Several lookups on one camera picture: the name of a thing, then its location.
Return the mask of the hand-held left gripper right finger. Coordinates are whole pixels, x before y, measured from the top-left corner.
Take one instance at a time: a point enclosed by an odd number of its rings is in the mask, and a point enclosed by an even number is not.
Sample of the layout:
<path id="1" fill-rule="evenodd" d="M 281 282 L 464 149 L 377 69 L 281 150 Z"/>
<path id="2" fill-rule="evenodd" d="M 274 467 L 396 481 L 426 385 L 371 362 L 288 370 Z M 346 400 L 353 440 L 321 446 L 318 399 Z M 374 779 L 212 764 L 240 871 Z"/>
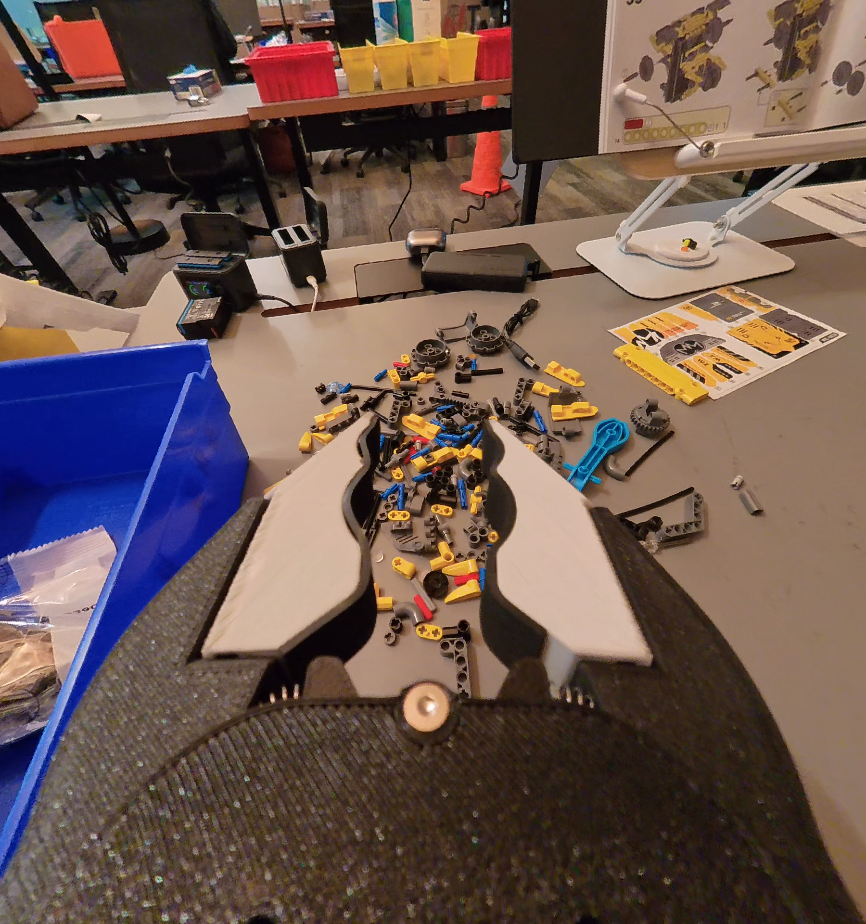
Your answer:
<path id="1" fill-rule="evenodd" d="M 534 658 L 556 687 L 582 662 L 650 667 L 654 655 L 598 526 L 599 510 L 506 427 L 485 422 L 486 554 L 480 626 L 507 668 Z"/>

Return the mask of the pile of small building pieces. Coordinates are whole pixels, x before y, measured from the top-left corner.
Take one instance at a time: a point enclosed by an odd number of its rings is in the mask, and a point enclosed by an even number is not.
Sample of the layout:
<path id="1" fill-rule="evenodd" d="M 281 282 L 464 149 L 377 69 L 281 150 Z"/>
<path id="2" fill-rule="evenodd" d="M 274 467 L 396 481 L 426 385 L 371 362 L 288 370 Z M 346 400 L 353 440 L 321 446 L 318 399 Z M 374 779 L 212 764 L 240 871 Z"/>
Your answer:
<path id="1" fill-rule="evenodd" d="M 365 507 L 357 513 L 369 537 L 379 528 L 377 514 L 403 529 L 402 545 L 396 547 L 393 569 L 410 584 L 402 599 L 383 596 L 370 604 L 367 624 L 356 631 L 357 643 L 373 632 L 377 611 L 393 611 L 393 623 L 386 639 L 396 642 L 404 625 L 419 638 L 441 644 L 446 653 L 459 658 L 458 690 L 461 697 L 471 695 L 469 669 L 464 659 L 470 626 L 460 621 L 455 627 L 437 624 L 438 609 L 481 596 L 481 571 L 485 568 L 488 545 L 497 538 L 485 518 L 486 478 L 483 469 L 482 421 L 487 411 L 468 421 L 449 422 L 453 401 L 438 388 L 432 404 L 445 406 L 440 421 L 428 420 L 424 412 L 410 413 L 410 399 L 396 393 L 392 415 L 380 416 L 392 430 L 385 438 L 383 454 L 378 444 L 380 471 L 394 481 L 381 493 L 368 492 Z M 559 687 L 568 701 L 597 700 L 590 687 L 586 668 L 578 666 L 572 683 Z"/>

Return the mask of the blue brick separator tool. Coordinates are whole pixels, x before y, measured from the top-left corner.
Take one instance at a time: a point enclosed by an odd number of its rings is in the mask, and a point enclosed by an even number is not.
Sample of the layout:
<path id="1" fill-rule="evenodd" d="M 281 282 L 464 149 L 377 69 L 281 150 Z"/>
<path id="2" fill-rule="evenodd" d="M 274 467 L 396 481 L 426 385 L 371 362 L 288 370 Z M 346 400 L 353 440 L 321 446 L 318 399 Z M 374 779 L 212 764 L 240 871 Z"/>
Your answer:
<path id="1" fill-rule="evenodd" d="M 592 442 L 581 459 L 575 465 L 564 464 L 569 472 L 568 483 L 579 492 L 583 492 L 590 484 L 601 484 L 602 479 L 596 474 L 597 470 L 608 456 L 628 442 L 630 435 L 630 427 L 626 422 L 618 419 L 599 422 L 594 429 Z"/>

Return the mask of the black long axle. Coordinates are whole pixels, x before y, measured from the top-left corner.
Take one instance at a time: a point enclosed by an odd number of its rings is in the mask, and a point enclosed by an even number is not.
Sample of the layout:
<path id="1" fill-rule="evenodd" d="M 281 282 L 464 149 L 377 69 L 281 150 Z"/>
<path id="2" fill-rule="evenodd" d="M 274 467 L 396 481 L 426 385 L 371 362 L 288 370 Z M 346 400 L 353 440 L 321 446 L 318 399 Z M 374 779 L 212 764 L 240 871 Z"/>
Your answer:
<path id="1" fill-rule="evenodd" d="M 660 439 L 658 439 L 653 445 L 648 447 L 647 450 L 641 456 L 635 459 L 635 462 L 632 463 L 632 465 L 625 470 L 624 479 L 629 479 L 635 473 L 635 471 L 638 468 L 640 468 L 643 463 L 647 461 L 647 459 L 650 456 L 652 456 L 656 451 L 658 451 L 658 449 L 660 449 L 663 445 L 666 445 L 674 435 L 675 435 L 674 431 L 669 431 L 668 433 L 663 435 Z"/>

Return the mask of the clear plastic parts bag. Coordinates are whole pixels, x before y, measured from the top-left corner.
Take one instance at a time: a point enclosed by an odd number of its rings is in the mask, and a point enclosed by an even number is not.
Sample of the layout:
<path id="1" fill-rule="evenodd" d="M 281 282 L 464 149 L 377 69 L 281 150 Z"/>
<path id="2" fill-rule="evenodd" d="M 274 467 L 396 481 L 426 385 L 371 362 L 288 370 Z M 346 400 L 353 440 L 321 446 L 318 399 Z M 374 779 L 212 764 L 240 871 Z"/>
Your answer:
<path id="1" fill-rule="evenodd" d="M 103 526 L 0 559 L 0 624 L 82 632 L 117 550 Z"/>
<path id="2" fill-rule="evenodd" d="M 0 748 L 42 730 L 62 688 L 48 622 L 0 620 Z"/>

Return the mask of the blue plastic bin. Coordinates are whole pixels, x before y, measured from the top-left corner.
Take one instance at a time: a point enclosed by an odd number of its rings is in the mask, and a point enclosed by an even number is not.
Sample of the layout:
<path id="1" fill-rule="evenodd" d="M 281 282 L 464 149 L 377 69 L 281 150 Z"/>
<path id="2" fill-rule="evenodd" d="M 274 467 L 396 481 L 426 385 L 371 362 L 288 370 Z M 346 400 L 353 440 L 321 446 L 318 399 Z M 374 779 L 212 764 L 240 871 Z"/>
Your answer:
<path id="1" fill-rule="evenodd" d="M 204 341 L 0 363 L 0 559 L 95 526 L 117 550 L 43 734 L 0 749 L 0 874 L 93 676 L 238 509 L 247 465 Z"/>

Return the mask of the black flat pad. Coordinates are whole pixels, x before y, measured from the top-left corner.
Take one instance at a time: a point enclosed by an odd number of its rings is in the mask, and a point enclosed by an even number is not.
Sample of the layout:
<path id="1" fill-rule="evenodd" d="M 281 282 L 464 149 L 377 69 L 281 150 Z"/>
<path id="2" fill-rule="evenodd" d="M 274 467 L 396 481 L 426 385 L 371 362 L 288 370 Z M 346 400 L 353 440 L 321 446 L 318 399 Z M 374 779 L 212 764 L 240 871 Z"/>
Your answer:
<path id="1" fill-rule="evenodd" d="M 542 265 L 539 273 L 527 284 L 530 282 L 547 280 L 552 277 L 552 268 L 548 262 L 541 257 L 534 247 L 524 242 L 503 246 L 472 248 L 464 251 L 478 253 L 523 253 L 531 260 L 541 260 Z M 382 296 L 406 295 L 416 292 L 435 292 L 429 291 L 423 287 L 420 281 L 421 268 L 421 262 L 412 258 L 360 263 L 355 268 L 357 295 L 361 302 L 368 302 L 372 299 L 379 299 Z"/>

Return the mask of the black dual slot charger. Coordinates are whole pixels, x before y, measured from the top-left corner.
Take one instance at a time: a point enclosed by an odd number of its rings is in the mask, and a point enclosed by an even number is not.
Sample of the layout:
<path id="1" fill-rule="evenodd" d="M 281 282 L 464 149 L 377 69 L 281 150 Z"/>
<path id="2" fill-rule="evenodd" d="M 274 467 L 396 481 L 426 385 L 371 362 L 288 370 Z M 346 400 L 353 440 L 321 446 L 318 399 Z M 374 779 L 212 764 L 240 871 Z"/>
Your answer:
<path id="1" fill-rule="evenodd" d="M 327 278 L 323 258 L 330 236 L 327 206 L 311 187 L 303 187 L 302 195 L 305 221 L 275 228 L 270 233 L 295 287 L 309 285 L 310 278 L 316 284 L 324 283 Z"/>

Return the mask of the black round stand base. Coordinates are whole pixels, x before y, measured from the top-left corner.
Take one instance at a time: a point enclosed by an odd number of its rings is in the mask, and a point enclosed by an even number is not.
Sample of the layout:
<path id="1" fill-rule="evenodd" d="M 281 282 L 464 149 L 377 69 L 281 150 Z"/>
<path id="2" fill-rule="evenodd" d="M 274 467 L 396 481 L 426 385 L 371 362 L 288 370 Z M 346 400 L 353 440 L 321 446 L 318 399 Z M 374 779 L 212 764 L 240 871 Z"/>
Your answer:
<path id="1" fill-rule="evenodd" d="M 171 235 L 161 221 L 139 219 L 131 224 L 115 225 L 109 230 L 109 242 L 113 252 L 123 256 L 134 256 L 162 248 L 171 240 Z"/>

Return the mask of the orange traffic cone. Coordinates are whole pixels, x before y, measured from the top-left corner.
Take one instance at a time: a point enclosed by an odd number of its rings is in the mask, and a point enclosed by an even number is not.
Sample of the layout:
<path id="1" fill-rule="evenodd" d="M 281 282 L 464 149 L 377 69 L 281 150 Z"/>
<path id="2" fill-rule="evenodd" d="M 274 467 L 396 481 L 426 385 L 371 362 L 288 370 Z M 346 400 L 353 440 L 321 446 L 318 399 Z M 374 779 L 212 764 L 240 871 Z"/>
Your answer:
<path id="1" fill-rule="evenodd" d="M 461 184 L 461 191 L 479 197 L 492 197 L 510 190 L 503 177 L 500 131 L 479 132 L 475 139 L 471 178 Z"/>

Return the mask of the brown edged work table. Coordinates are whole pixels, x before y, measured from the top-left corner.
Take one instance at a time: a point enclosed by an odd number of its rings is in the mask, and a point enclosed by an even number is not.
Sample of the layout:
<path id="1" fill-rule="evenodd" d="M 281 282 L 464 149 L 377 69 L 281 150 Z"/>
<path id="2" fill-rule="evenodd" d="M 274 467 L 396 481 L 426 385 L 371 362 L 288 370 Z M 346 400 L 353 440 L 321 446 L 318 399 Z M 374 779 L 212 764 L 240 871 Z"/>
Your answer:
<path id="1" fill-rule="evenodd" d="M 349 146 L 374 149 L 385 142 L 402 146 L 412 141 L 434 140 L 480 132 L 504 131 L 511 127 L 511 107 L 480 107 L 449 115 L 445 105 L 451 101 L 483 99 L 511 94 L 509 78 L 450 84 L 439 82 L 427 87 L 375 90 L 370 93 L 339 93 L 336 96 L 273 103 L 256 103 L 247 109 L 252 122 L 283 120 L 293 151 L 301 188 L 312 187 L 306 151 L 335 151 Z M 412 112 L 397 119 L 364 119 L 346 125 L 343 116 L 354 112 L 400 109 L 432 104 L 432 115 Z"/>

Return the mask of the grey work table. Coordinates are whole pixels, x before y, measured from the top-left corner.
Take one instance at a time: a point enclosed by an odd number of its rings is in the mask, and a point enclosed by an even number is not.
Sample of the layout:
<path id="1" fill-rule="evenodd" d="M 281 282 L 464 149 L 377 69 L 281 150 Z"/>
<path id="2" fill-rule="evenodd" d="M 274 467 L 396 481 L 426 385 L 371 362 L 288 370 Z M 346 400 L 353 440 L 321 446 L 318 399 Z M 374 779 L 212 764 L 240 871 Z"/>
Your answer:
<path id="1" fill-rule="evenodd" d="M 252 110 L 261 104 L 252 83 L 229 86 L 207 105 L 191 107 L 169 91 L 45 103 L 17 126 L 0 131 L 0 157 L 91 148 L 104 143 L 153 141 L 239 131 L 267 227 L 280 225 L 272 191 L 254 136 Z M 0 226 L 24 253 L 43 281 L 78 294 L 23 217 L 3 197 L 8 191 L 41 185 L 64 186 L 51 168 L 30 162 L 0 165 Z"/>

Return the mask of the yellow plastic bin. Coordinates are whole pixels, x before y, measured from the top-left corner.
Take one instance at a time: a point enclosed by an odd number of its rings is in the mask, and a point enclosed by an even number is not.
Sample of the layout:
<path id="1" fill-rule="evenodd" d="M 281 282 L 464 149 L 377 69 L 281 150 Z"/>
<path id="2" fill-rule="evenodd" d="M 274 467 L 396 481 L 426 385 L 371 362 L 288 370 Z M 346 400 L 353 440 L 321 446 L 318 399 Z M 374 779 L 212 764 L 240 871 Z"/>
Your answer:
<path id="1" fill-rule="evenodd" d="M 342 44 L 339 46 L 339 56 L 349 93 L 365 94 L 374 91 L 376 86 L 375 48 L 376 46 L 370 41 L 352 47 L 345 47 Z"/>
<path id="2" fill-rule="evenodd" d="M 459 31 L 451 38 L 439 39 L 439 75 L 442 81 L 450 84 L 474 82 L 479 41 L 478 34 L 465 31 Z"/>
<path id="3" fill-rule="evenodd" d="M 382 90 L 408 88 L 409 42 L 394 38 L 376 45 L 373 47 L 373 58 Z"/>
<path id="4" fill-rule="evenodd" d="M 436 86 L 440 80 L 440 38 L 425 38 L 408 43 L 409 72 L 414 87 Z"/>

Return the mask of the building instruction booklet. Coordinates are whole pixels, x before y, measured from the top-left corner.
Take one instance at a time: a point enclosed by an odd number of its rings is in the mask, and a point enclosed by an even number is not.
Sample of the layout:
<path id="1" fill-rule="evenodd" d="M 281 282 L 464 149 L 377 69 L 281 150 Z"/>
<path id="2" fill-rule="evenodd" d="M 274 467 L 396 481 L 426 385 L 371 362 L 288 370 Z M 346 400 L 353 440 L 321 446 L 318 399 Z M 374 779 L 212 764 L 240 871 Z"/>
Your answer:
<path id="1" fill-rule="evenodd" d="M 617 1 L 599 151 L 866 122 L 866 1 Z"/>

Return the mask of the orange plastic bin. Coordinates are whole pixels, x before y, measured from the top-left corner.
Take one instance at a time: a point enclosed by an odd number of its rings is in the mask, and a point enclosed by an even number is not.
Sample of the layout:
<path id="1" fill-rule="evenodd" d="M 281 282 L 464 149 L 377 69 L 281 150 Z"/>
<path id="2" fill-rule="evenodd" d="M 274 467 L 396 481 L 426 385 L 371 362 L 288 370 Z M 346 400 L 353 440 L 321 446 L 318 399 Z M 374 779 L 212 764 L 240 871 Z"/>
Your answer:
<path id="1" fill-rule="evenodd" d="M 67 21 L 55 16 L 44 23 L 64 72 L 74 80 L 120 77 L 122 68 L 102 20 Z"/>

